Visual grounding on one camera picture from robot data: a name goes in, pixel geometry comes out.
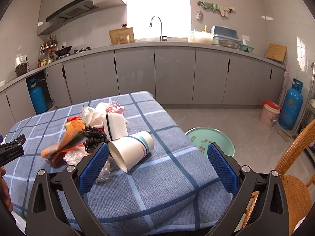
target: faucet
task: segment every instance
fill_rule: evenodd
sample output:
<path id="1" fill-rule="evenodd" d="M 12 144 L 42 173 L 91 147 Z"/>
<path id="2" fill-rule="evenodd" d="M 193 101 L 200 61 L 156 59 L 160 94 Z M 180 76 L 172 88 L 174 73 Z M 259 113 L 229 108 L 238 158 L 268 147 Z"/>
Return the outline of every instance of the faucet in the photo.
<path id="1" fill-rule="evenodd" d="M 150 23 L 150 26 L 149 27 L 152 27 L 152 21 L 153 21 L 153 18 L 154 17 L 158 17 L 158 16 L 153 16 L 152 18 L 151 18 L 151 23 Z M 160 22 L 161 22 L 161 36 L 160 36 L 160 41 L 167 41 L 167 36 L 163 36 L 163 34 L 162 34 L 162 21 L 161 21 L 161 19 L 158 17 L 158 19 L 160 20 Z"/>

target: white plastic basin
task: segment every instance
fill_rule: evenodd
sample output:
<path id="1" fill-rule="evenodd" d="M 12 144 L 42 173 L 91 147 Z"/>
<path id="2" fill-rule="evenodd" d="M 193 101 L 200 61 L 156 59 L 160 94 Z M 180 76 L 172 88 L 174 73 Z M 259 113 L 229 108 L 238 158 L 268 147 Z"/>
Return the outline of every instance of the white plastic basin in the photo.
<path id="1" fill-rule="evenodd" d="M 213 34 L 207 32 L 191 32 L 188 35 L 188 42 L 212 45 Z"/>

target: hanging mesh scrubber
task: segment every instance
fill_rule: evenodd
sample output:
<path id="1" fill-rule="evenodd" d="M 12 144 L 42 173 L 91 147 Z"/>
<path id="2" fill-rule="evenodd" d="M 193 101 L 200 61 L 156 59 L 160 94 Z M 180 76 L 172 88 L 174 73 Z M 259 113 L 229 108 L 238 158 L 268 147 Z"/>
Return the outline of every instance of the hanging mesh scrubber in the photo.
<path id="1" fill-rule="evenodd" d="M 198 6 L 198 11 L 196 13 L 196 19 L 197 20 L 202 20 L 204 18 L 204 15 L 202 14 L 201 10 L 200 10 L 200 6 Z"/>

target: gas cylinder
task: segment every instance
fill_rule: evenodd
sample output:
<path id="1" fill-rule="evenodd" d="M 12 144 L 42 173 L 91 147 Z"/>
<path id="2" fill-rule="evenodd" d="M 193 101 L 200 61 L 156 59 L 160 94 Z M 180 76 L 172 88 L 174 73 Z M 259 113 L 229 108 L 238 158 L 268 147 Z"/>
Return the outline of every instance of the gas cylinder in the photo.
<path id="1" fill-rule="evenodd" d="M 47 104 L 45 101 L 43 90 L 40 86 L 36 85 L 35 78 L 30 80 L 30 97 L 35 109 L 36 114 L 47 112 Z"/>
<path id="2" fill-rule="evenodd" d="M 303 104 L 301 94 L 303 82 L 293 79 L 292 88 L 286 93 L 280 112 L 279 124 L 286 130 L 292 130 Z"/>

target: human hand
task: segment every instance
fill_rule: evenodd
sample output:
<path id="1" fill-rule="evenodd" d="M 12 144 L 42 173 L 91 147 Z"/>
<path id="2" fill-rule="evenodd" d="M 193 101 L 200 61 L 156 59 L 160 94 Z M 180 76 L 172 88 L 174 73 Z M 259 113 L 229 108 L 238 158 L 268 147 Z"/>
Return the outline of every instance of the human hand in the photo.
<path id="1" fill-rule="evenodd" d="M 11 202 L 11 197 L 9 194 L 9 187 L 7 186 L 6 181 L 2 178 L 2 176 L 4 176 L 7 172 L 5 171 L 3 167 L 0 168 L 0 172 L 1 172 L 1 189 L 2 189 L 2 194 L 3 194 L 4 204 L 6 205 L 9 212 L 12 212 L 13 204 Z"/>

